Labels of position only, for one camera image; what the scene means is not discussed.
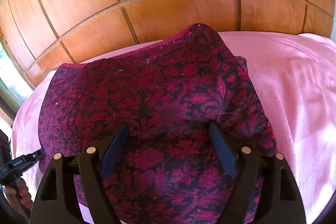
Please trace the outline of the person's left hand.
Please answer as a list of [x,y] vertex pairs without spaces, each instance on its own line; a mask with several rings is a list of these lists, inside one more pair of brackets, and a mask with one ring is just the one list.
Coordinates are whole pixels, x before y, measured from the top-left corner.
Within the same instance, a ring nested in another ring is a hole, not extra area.
[[16,185],[17,185],[16,189],[8,185],[5,186],[3,189],[9,204],[15,211],[19,211],[21,206],[18,205],[17,202],[15,201],[17,194],[19,194],[20,198],[18,200],[20,204],[26,207],[27,209],[32,209],[34,203],[33,200],[31,199],[29,188],[27,187],[25,180],[23,180],[22,178],[18,178],[16,180]]

